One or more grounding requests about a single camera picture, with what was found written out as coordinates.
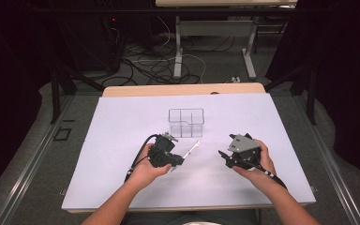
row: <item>hand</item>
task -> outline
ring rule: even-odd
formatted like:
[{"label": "hand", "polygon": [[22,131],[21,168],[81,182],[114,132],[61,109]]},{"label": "hand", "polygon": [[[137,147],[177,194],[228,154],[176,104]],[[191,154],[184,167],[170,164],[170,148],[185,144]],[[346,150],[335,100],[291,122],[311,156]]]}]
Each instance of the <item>hand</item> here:
[{"label": "hand", "polygon": [[[268,147],[260,140],[253,139],[256,143],[259,144],[261,151],[261,161],[262,167],[265,168],[267,171],[273,174],[276,173],[276,169],[274,167],[273,160],[271,160],[269,154],[268,154]],[[241,167],[234,166],[232,169],[239,173],[240,175],[244,176],[246,179],[248,179],[257,189],[260,191],[263,191],[264,188],[266,188],[270,184],[276,184],[273,179],[271,179],[269,176],[267,176],[264,172],[261,172],[259,170],[253,170],[253,171],[247,171]]]},{"label": "hand", "polygon": [[149,186],[153,181],[168,172],[171,168],[171,164],[168,164],[164,167],[155,168],[148,160],[148,151],[150,150],[152,143],[148,143],[137,159],[137,166],[134,168],[132,175],[126,181],[126,183],[130,183],[135,186],[135,188],[143,189]]}]

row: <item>desk leg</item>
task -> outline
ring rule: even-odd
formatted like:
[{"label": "desk leg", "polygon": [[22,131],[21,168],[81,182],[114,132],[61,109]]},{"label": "desk leg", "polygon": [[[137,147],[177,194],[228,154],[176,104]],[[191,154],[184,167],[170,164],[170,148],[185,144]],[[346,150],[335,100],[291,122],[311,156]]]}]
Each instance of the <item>desk leg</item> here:
[{"label": "desk leg", "polygon": [[181,66],[183,62],[183,50],[181,48],[180,18],[176,16],[176,60],[174,64],[174,77],[181,77]]},{"label": "desk leg", "polygon": [[250,27],[250,35],[247,40],[247,48],[242,49],[245,65],[247,66],[247,75],[251,80],[256,80],[256,72],[253,67],[252,59],[250,58],[250,53],[253,49],[253,42],[254,42],[254,38],[256,37],[256,31],[258,25],[259,25],[259,17],[254,17],[252,26]]}]

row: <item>desk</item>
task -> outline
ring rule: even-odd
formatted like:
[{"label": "desk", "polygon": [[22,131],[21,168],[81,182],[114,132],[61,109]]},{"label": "desk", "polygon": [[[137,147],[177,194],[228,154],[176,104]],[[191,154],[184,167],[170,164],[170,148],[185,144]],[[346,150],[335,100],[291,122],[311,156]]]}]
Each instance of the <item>desk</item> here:
[{"label": "desk", "polygon": [[[258,7],[295,5],[296,0],[157,0],[157,7]],[[247,37],[247,47],[242,49],[247,75],[256,79],[256,72],[250,58],[254,38],[259,23],[259,18],[251,21],[180,21],[176,16],[176,59],[174,77],[181,77],[181,64],[183,62],[183,49],[181,36],[239,36]]]},{"label": "desk", "polygon": [[[294,198],[302,204],[315,203],[271,97],[258,83],[226,83],[107,88],[97,105],[62,208],[76,213],[101,206],[124,182],[145,139],[168,130],[168,109],[185,107],[204,108],[201,146],[176,171],[143,189],[129,211],[271,206],[248,180],[228,169],[218,154],[219,149],[227,152],[229,134],[247,132],[270,147],[277,174]],[[172,152],[184,155],[196,140],[180,139]]]}]

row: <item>gray carpet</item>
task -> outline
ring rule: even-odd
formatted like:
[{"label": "gray carpet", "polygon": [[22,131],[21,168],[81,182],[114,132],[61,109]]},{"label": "gray carpet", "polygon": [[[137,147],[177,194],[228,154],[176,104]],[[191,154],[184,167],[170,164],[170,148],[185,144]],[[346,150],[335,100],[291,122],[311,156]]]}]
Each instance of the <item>gray carpet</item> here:
[{"label": "gray carpet", "polygon": [[[279,38],[277,36],[259,38],[258,53],[252,55],[259,83],[266,84],[268,82],[263,75],[269,66]],[[197,37],[192,39],[193,49],[198,46],[199,49],[209,50],[224,39],[225,37]],[[242,44],[242,39],[237,39],[232,48],[226,52],[190,52],[203,61],[190,56],[185,58],[184,63],[187,64],[192,74],[203,74],[202,80],[205,83],[225,83],[232,76],[240,76],[241,82],[251,82],[239,51],[239,46]],[[129,76],[129,73],[129,67],[122,65],[118,75]],[[148,82],[148,78],[140,74],[136,76],[136,80],[139,84]],[[106,85],[115,85],[122,81],[111,80],[106,82]],[[46,143],[45,152],[40,156],[40,164],[36,164],[36,173],[31,174],[32,182],[27,190],[18,196],[19,200],[11,204],[11,202],[7,202],[10,192],[19,177],[22,176],[23,169],[29,165],[34,154],[40,149],[49,129],[52,130],[49,124],[52,116],[50,86],[46,85],[40,90],[43,104],[37,121],[0,179],[0,221],[5,221],[7,224],[79,224],[88,216],[87,214],[73,215],[60,209],[64,199],[64,195],[60,192],[69,185],[99,94],[82,82],[77,82],[77,86],[80,88],[77,96],[67,97],[67,101],[62,97],[62,102],[69,102],[67,110],[55,125],[52,138]],[[291,97],[288,89],[289,84],[285,83],[272,90],[271,93],[307,179],[312,186],[318,189],[318,192],[315,193],[317,202],[308,205],[307,210],[322,224],[350,224],[338,197],[338,190],[334,187],[333,181],[323,166],[321,155],[317,150],[318,144],[309,129],[304,112],[298,107],[297,102],[300,98]],[[332,151],[335,129],[319,102],[316,105],[316,120],[318,123],[316,128],[320,131],[329,151]],[[56,140],[65,139],[69,130],[66,141],[54,140],[54,138]],[[344,162],[336,154],[334,154],[334,158],[355,204],[360,210],[360,171]],[[12,207],[11,210],[8,210],[11,214],[8,212],[1,214],[2,209],[8,205]],[[262,210],[262,224],[280,224],[273,209]]]}]

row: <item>forearm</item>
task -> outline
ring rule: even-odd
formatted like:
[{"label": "forearm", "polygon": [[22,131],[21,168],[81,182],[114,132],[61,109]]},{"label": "forearm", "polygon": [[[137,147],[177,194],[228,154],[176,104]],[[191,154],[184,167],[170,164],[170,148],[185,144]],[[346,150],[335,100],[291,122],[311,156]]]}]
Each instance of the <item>forearm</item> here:
[{"label": "forearm", "polygon": [[280,185],[271,186],[262,192],[274,205],[283,224],[320,224],[287,189]]},{"label": "forearm", "polygon": [[99,209],[94,212],[83,225],[87,224],[120,224],[125,213],[130,206],[131,201],[140,191],[139,188],[126,182],[117,189],[114,194]]}]

